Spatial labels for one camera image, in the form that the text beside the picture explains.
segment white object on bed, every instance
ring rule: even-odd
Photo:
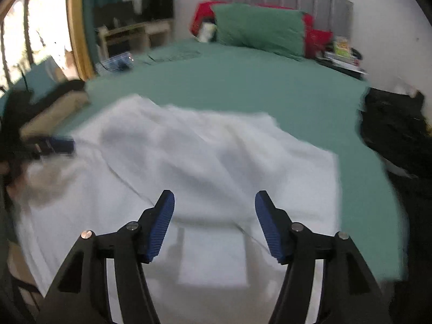
[[[76,157],[31,166],[18,201],[16,231],[43,294],[82,230],[118,230],[163,189],[175,195],[174,215],[159,256],[143,267],[161,323],[268,322],[286,267],[269,254],[255,215],[259,190],[312,231],[338,231],[336,156],[267,114],[159,107],[133,95],[73,136]],[[114,274],[108,284],[113,320],[122,322]],[[309,323],[319,296],[316,282]]]

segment white blanket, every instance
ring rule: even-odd
[[[143,267],[162,323],[268,322],[286,267],[269,254],[258,223],[259,190],[312,231],[338,231],[336,156],[266,114],[159,107],[132,95],[73,137],[75,157],[33,164],[18,201],[16,230],[43,294],[81,231],[118,230],[163,189],[175,195],[174,215],[159,256]],[[109,271],[113,320],[122,322],[112,263]],[[310,323],[319,293],[316,282]]]

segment desk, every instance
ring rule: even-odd
[[[123,41],[136,41],[136,46],[141,52],[151,47],[151,35],[162,34],[164,36],[163,44],[167,44],[172,39],[172,23],[173,19],[163,19],[136,23],[112,30],[108,30],[107,27],[98,28],[103,59],[109,58],[109,45],[115,45]]]

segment bed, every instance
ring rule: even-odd
[[[349,36],[353,6],[348,0],[223,1],[292,3],[311,12],[322,29]],[[351,235],[378,280],[399,278],[397,201],[379,158],[362,143],[357,130],[367,82],[312,60],[298,62],[256,49],[195,40],[156,49],[150,56],[135,56],[134,68],[128,72],[89,81],[92,104],[68,119],[58,134],[70,133],[128,94],[158,105],[269,113],[282,130],[338,155],[342,229]]]

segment metal screw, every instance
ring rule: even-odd
[[[303,224],[301,223],[293,223],[291,224],[291,229],[294,231],[302,231],[304,228]]]
[[[344,231],[339,231],[339,232],[338,232],[338,236],[339,236],[342,240],[348,240],[348,239],[349,239],[349,235],[348,235],[348,233],[345,233]]]
[[[127,230],[137,230],[139,226],[140,226],[140,225],[138,224],[138,222],[129,222],[129,223],[126,225],[126,229],[127,229]]]
[[[92,235],[93,235],[93,233],[92,233],[91,230],[84,230],[84,231],[81,233],[81,237],[82,237],[83,239],[88,239],[88,238],[90,238],[90,236],[92,236]]]

